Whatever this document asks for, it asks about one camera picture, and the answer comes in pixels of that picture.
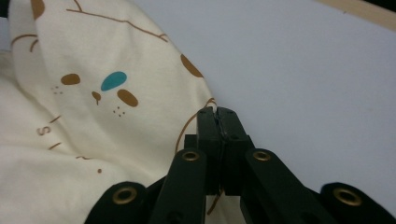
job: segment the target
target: cloth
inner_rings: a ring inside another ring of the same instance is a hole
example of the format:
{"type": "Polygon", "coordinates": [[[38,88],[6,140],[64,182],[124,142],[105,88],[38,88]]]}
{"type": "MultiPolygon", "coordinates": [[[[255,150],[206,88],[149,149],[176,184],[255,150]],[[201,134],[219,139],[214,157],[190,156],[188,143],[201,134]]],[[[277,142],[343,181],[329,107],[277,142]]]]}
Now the cloth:
{"type": "MultiPolygon", "coordinates": [[[[9,25],[0,223],[83,223],[112,185],[166,175],[196,112],[216,107],[199,70],[131,2],[14,0],[9,25]]],[[[235,209],[220,200],[206,223],[243,223],[235,209]]]]}

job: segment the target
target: brass rivet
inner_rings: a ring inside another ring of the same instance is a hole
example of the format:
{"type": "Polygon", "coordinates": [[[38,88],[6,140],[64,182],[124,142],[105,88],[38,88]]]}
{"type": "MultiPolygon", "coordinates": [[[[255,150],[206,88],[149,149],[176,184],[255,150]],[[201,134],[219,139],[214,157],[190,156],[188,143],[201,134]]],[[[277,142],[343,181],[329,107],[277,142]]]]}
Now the brass rivet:
{"type": "Polygon", "coordinates": [[[271,156],[266,153],[266,152],[262,152],[262,151],[255,151],[253,153],[253,157],[258,160],[258,161],[269,161],[271,160],[271,156]]]}
{"type": "Polygon", "coordinates": [[[185,161],[196,161],[199,159],[199,154],[193,151],[185,152],[182,156],[185,161]]]}
{"type": "Polygon", "coordinates": [[[349,189],[337,188],[332,191],[338,201],[350,206],[360,206],[362,204],[361,197],[349,189]]]}
{"type": "Polygon", "coordinates": [[[117,190],[113,194],[113,203],[116,204],[126,204],[133,201],[137,196],[136,189],[132,187],[125,187],[117,190]]]}

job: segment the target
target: white table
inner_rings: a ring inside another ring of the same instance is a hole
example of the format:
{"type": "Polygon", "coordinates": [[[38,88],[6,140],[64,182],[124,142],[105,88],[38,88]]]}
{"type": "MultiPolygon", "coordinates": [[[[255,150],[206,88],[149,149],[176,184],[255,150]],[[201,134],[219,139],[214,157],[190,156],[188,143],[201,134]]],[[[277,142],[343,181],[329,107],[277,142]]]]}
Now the white table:
{"type": "Polygon", "coordinates": [[[136,0],[256,147],[396,216],[396,33],[308,0],[136,0]]]}

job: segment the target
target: wooden edge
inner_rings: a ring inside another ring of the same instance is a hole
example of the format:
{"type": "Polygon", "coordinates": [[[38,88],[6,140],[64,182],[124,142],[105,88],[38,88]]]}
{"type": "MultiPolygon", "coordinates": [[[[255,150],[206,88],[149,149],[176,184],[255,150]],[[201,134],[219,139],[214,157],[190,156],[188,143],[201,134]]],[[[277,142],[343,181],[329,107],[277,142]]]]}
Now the wooden edge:
{"type": "Polygon", "coordinates": [[[396,32],[396,13],[361,0],[316,0],[396,32]]]}

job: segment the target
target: teal spot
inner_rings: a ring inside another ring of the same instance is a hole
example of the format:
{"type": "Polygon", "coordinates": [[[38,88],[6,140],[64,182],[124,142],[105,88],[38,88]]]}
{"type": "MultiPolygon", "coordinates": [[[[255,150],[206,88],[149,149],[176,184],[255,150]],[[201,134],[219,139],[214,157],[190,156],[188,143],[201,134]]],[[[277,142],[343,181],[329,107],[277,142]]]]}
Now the teal spot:
{"type": "Polygon", "coordinates": [[[100,89],[102,91],[109,91],[111,89],[114,89],[114,88],[120,86],[125,81],[126,81],[125,73],[114,72],[105,78],[100,89]]]}

